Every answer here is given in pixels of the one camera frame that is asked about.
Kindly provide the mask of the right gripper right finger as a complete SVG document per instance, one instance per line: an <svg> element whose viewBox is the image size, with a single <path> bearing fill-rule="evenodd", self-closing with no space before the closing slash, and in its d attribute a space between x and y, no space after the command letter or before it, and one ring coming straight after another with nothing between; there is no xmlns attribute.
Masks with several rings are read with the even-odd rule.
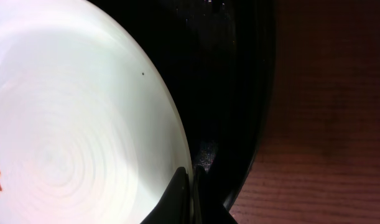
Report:
<svg viewBox="0 0 380 224"><path fill-rule="evenodd" d="M194 173L194 224L237 224L208 189L204 168L196 166Z"/></svg>

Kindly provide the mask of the light blue plate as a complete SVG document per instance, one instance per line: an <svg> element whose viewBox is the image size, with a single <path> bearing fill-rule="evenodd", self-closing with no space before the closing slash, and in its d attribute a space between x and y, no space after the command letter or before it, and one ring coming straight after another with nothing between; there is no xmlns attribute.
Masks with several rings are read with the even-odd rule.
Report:
<svg viewBox="0 0 380 224"><path fill-rule="evenodd" d="M0 1L0 223L140 223L187 138L157 69L88 1Z"/></svg>

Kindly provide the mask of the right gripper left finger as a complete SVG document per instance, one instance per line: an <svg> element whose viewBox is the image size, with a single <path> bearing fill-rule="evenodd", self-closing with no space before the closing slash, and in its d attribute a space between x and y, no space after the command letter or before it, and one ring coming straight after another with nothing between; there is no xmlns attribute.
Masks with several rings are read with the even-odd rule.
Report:
<svg viewBox="0 0 380 224"><path fill-rule="evenodd" d="M188 174L179 167L155 208L141 224L189 224L190 189Z"/></svg>

